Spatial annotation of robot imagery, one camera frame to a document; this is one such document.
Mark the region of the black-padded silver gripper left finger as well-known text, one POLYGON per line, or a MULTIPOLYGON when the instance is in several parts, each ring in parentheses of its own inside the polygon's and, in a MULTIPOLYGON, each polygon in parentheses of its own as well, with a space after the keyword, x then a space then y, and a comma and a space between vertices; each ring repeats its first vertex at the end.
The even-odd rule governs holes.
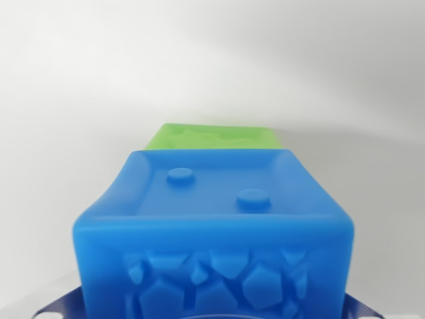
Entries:
POLYGON ((71 290, 40 310, 37 310, 33 318, 46 313, 57 313, 62 315, 63 318, 69 319, 85 319, 86 311, 81 287, 79 286, 71 290))

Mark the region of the black-padded silver gripper right finger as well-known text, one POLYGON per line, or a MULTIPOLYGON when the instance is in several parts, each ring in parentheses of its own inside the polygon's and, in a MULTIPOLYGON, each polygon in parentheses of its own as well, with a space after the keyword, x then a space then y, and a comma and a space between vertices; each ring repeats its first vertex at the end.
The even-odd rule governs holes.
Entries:
POLYGON ((341 317, 342 319, 358 319, 362 317, 384 318, 382 314, 378 313, 376 310, 373 310, 348 293, 345 294, 341 317))

